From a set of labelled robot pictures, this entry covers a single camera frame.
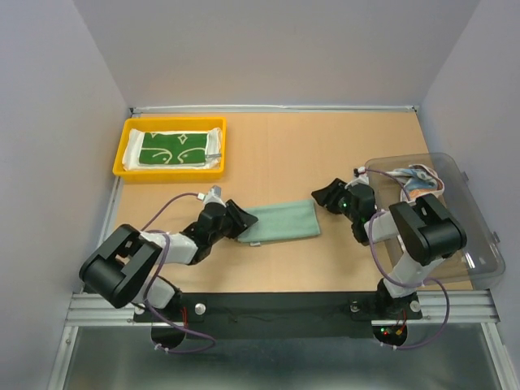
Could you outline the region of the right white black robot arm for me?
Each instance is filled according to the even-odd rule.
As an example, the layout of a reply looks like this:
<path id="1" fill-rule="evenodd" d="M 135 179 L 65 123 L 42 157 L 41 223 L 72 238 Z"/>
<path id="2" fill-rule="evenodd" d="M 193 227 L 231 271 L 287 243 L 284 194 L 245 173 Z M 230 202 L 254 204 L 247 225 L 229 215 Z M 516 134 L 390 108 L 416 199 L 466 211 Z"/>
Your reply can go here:
<path id="1" fill-rule="evenodd" d="M 467 243 L 463 226 L 433 194 L 377 210 L 371 186 L 334 179 L 311 196 L 328 212 L 345 216 L 356 241 L 370 246 L 372 254 L 376 254 L 376 243 L 398 236 L 403 241 L 405 250 L 390 273 L 375 260 L 383 278 L 374 297 L 361 308 L 373 318 L 385 319 L 404 310 L 431 272 Z"/>

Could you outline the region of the orange and green printed towel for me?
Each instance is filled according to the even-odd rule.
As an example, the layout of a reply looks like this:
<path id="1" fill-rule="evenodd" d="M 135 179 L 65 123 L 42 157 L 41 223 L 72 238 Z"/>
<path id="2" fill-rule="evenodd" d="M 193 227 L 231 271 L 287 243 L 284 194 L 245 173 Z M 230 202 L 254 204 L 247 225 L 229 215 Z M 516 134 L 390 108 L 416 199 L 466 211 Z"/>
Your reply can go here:
<path id="1" fill-rule="evenodd" d="M 444 181 L 437 172 L 423 164 L 412 164 L 407 168 L 397 168 L 387 171 L 402 184 L 400 200 L 402 202 L 414 201 L 418 197 L 432 194 L 440 197 L 444 194 Z"/>

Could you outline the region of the light teal towel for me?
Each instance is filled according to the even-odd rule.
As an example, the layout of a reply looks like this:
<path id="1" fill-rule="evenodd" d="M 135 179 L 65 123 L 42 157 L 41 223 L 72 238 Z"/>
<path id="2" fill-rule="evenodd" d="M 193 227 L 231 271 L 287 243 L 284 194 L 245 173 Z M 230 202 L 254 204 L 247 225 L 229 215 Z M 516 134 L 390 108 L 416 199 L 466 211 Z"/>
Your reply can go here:
<path id="1" fill-rule="evenodd" d="M 248 207 L 245 211 L 258 221 L 236 238 L 240 243 L 261 245 L 321 234 L 314 202 L 310 199 Z"/>

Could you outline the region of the white terry towel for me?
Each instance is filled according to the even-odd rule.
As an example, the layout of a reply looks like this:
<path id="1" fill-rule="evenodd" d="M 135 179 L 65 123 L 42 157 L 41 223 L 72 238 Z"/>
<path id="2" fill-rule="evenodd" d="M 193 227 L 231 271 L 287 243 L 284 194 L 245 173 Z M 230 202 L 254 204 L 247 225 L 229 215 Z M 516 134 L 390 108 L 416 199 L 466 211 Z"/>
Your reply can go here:
<path id="1" fill-rule="evenodd" d="M 206 146 L 206 163 L 202 166 L 177 166 L 167 167 L 161 166 L 144 166 L 138 162 L 139 149 L 143 137 L 146 132 L 132 129 L 129 134 L 128 144 L 123 152 L 123 169 L 125 171 L 147 171 L 147 170 L 181 170 L 181 169 L 195 169 L 205 170 L 216 168 L 221 161 L 223 156 L 223 131 L 221 128 L 213 128 L 208 131 L 162 131 L 166 133 L 172 132 L 205 132 L 207 134 L 207 146 Z"/>

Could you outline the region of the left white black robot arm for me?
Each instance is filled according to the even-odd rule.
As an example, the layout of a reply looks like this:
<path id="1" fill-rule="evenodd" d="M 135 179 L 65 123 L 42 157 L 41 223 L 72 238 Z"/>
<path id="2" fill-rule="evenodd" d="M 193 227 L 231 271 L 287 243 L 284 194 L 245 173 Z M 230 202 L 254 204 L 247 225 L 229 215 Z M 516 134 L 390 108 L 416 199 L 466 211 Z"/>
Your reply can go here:
<path id="1" fill-rule="evenodd" d="M 176 234 L 138 230 L 122 224 L 91 254 L 79 270 L 85 286 L 119 309 L 144 302 L 146 287 L 155 293 L 165 284 L 152 281 L 150 272 L 159 257 L 186 266 L 206 259 L 222 240 L 236 239 L 258 223 L 258 217 L 233 200 L 205 201 L 197 220 Z"/>

